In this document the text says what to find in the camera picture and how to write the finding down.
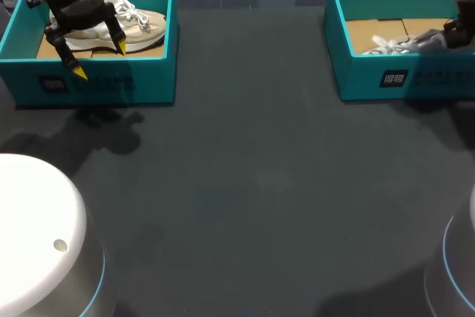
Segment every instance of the cylindrical robot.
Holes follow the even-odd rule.
[[[425,293],[434,317],[475,316],[475,189],[426,267]]]
[[[109,270],[75,185],[44,161],[0,154],[0,316],[111,317]]]

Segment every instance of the shoelace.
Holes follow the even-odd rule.
[[[379,47],[365,52],[364,55],[378,53],[390,53],[392,55],[396,55],[401,53],[415,52],[419,49],[418,45],[413,42],[413,39],[409,37],[409,40],[407,40],[407,36],[387,41],[380,36],[373,35],[371,39]]]
[[[140,29],[148,27],[148,16],[135,10],[135,5],[129,0],[111,0],[114,3],[118,16],[124,17],[129,22],[131,19],[137,19]]]

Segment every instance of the teal box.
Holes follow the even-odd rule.
[[[357,55],[345,23],[366,19],[448,19],[456,15],[453,0],[327,0],[324,32],[340,98],[475,98],[473,52]],[[386,76],[397,76],[398,82],[387,85]]]
[[[79,59],[89,80],[60,59],[36,59],[49,8],[20,0],[0,43],[0,75],[20,106],[134,105],[174,100],[178,20],[175,0],[129,0],[166,15],[163,57]]]

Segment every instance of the table surface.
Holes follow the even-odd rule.
[[[475,107],[341,102],[321,7],[179,15],[174,105],[15,110],[0,87],[0,151],[77,185],[118,316],[427,316]]]

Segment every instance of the cardboard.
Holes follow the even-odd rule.
[[[450,19],[402,19],[409,36],[418,36],[427,30],[442,30]]]
[[[400,39],[407,36],[402,20],[350,20],[347,21],[353,51],[365,53],[378,45],[371,39],[378,35],[383,39]]]
[[[113,51],[97,50],[92,53],[92,57],[123,57],[123,55]],[[163,45],[137,53],[127,53],[125,57],[163,57]]]
[[[92,56],[92,51],[81,51],[75,52],[74,56],[77,59],[90,59]],[[58,59],[58,53],[52,44],[46,41],[46,36],[43,35],[43,39],[39,44],[38,53],[36,54],[37,59]]]

